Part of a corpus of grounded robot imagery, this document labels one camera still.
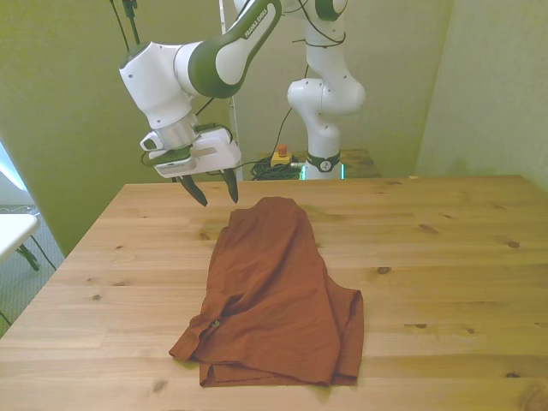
rust-colored cloth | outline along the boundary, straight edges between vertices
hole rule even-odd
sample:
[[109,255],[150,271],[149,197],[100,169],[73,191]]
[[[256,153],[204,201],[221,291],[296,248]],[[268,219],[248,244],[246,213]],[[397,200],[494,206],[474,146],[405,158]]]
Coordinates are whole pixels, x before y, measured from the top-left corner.
[[293,200],[234,211],[211,257],[201,313],[170,354],[200,363],[200,384],[355,384],[361,292],[327,275]]

cable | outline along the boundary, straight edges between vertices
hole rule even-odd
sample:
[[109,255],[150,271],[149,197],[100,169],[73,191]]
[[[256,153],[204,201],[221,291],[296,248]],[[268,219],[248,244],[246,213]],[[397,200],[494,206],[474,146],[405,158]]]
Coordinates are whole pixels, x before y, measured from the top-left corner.
[[7,212],[16,212],[22,209],[26,209],[27,211],[31,211],[31,207],[28,205],[24,205],[23,207],[14,208],[13,210],[10,210],[9,208],[0,208],[0,211],[7,211]]
[[118,20],[118,26],[120,27],[120,31],[122,32],[123,42],[126,44],[126,49],[129,51],[128,38],[126,37],[126,32],[124,32],[123,30],[123,25],[120,21],[120,15],[118,14],[118,10],[116,10],[116,6],[114,5],[114,0],[110,0],[110,5],[112,6],[116,19]]
[[297,11],[301,11],[304,9],[304,7],[308,4],[310,0],[306,0],[304,4],[302,4],[298,9],[286,11],[283,13],[284,15],[290,15],[291,13],[296,13]]
[[201,112],[205,110],[209,106],[209,104],[213,102],[214,99],[215,99],[214,97],[211,97],[210,100],[207,103],[205,103],[201,109],[198,110],[198,112],[196,113],[196,116],[199,116]]
[[36,244],[36,247],[38,247],[38,249],[40,250],[40,252],[42,253],[42,255],[44,256],[44,258],[48,261],[48,263],[50,263],[51,267],[53,267],[53,270],[57,270],[57,268],[53,265],[53,263],[51,262],[50,259],[48,259],[48,256],[45,254],[45,251],[44,249],[39,245],[39,243],[36,241],[36,239],[34,238],[34,235],[31,235],[31,238],[33,239],[34,243]]
[[305,5],[302,3],[302,0],[297,0],[297,2],[299,2],[299,4],[301,5],[301,8],[302,8],[302,12],[305,14],[305,17],[307,18],[308,22],[310,23],[310,25],[313,27],[314,30],[316,30],[319,34],[321,34],[322,36],[324,36],[326,39],[328,39],[330,42],[332,42],[333,44],[332,45],[311,45],[310,43],[308,43],[305,39],[302,39],[302,40],[295,40],[293,43],[299,43],[301,41],[304,41],[305,43],[307,43],[307,45],[310,45],[311,47],[322,47],[322,48],[328,48],[328,47],[336,47],[338,45],[341,45],[342,43],[344,43],[346,41],[346,33],[344,34],[344,36],[342,37],[342,40],[335,40],[333,39],[332,37],[328,36],[327,34],[325,34],[324,32],[322,32],[312,21],[312,19],[310,18],[310,15],[308,14],[307,12],[307,9],[305,9]]

wood grain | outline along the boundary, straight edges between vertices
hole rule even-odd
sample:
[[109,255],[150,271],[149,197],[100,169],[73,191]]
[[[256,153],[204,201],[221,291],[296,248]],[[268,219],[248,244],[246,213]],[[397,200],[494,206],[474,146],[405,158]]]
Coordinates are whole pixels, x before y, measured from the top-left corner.
[[0,340],[0,409],[548,409],[548,197],[519,177],[245,182],[294,198],[331,277],[361,289],[357,387],[202,389],[168,349],[235,209],[126,186]]

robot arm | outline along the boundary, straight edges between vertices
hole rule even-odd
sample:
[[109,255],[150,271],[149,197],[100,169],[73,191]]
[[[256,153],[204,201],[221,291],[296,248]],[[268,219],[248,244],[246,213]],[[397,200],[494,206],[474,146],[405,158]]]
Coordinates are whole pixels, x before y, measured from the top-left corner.
[[[307,47],[313,48],[307,59],[311,67],[326,78],[323,83],[321,80],[297,82],[290,89],[289,101],[303,116],[310,141],[314,140],[316,146],[325,142],[331,145],[328,151],[311,149],[311,154],[321,159],[326,158],[325,152],[338,151],[337,128],[325,128],[319,116],[323,112],[357,110],[365,92],[349,97],[355,84],[361,91],[363,87],[349,75],[340,47],[333,47],[328,39],[318,38],[316,24],[334,24],[342,30],[339,17],[347,1],[235,0],[239,17],[219,38],[188,45],[149,43],[128,53],[120,66],[120,75],[152,129],[140,143],[146,152],[146,165],[154,166],[163,177],[177,178],[204,206],[206,197],[191,175],[220,170],[232,199],[238,200],[233,169],[241,160],[241,152],[225,126],[200,125],[190,102],[196,96],[229,98],[235,95],[251,61],[283,12],[307,18],[311,25],[307,29]],[[320,49],[329,52],[317,53]]]

